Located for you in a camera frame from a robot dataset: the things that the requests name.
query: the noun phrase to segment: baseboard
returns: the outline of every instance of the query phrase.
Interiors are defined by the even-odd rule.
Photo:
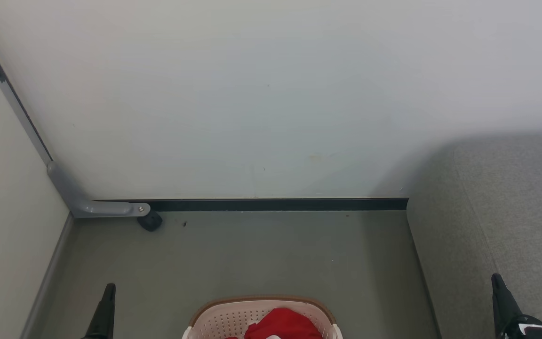
[[[172,199],[122,200],[146,202],[152,210],[172,211],[304,211],[406,210],[409,198],[282,198],[282,199]]]
[[[45,298],[48,292],[50,291],[50,287],[52,285],[52,279],[54,277],[54,274],[56,273],[58,264],[60,263],[60,257],[62,256],[62,252],[68,241],[69,234],[71,234],[73,223],[74,223],[74,218],[72,217],[72,214],[69,213],[68,217],[66,218],[66,222],[64,223],[64,227],[62,228],[62,233],[60,233],[60,238],[58,239],[56,249],[54,249],[54,254],[51,257],[51,260],[49,261],[49,266],[47,267],[47,271],[45,271],[45,276],[43,277],[43,281],[41,281],[41,286],[39,287],[39,292],[37,292],[37,297],[35,298],[35,301],[32,305],[32,309],[30,313],[28,314],[26,323],[24,324],[24,328],[22,330],[20,339],[31,339],[35,337],[34,331],[36,327],[37,318],[40,316],[40,313],[43,309],[43,305],[45,303]]]

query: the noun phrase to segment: stain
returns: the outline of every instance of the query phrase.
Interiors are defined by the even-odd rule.
[[[256,170],[253,163],[250,164],[250,182],[252,182],[252,196],[256,198]]]
[[[323,160],[323,156],[320,153],[314,153],[309,156],[309,160],[312,162],[320,162]]]

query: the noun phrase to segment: plastic basket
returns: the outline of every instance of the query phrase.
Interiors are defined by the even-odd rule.
[[[210,302],[194,314],[182,339],[242,339],[250,324],[278,307],[308,317],[323,339],[342,339],[340,328],[327,307],[313,299],[293,296],[255,296]]]

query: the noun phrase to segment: basket rim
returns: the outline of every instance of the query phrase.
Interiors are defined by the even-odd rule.
[[[198,321],[198,318],[200,318],[200,316],[205,311],[207,311],[207,309],[211,307],[215,307],[217,305],[221,305],[224,303],[256,302],[256,301],[263,301],[263,300],[308,303],[320,309],[325,314],[325,316],[327,316],[327,319],[329,319],[331,324],[336,324],[336,318],[334,318],[334,314],[332,314],[331,311],[329,311],[329,309],[325,307],[325,305],[323,305],[321,302],[319,302],[316,299],[299,297],[299,296],[290,296],[290,295],[284,295],[284,294],[262,294],[262,295],[256,295],[256,296],[241,296],[241,297],[233,297],[233,298],[216,299],[211,302],[208,302],[206,305],[200,307],[200,309],[196,311],[193,317],[191,317],[189,326],[193,328],[194,325],[196,324],[196,321]]]

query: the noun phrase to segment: door hinge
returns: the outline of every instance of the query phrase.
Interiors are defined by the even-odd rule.
[[[3,83],[7,80],[6,73],[4,73],[3,69],[0,69],[0,81]]]

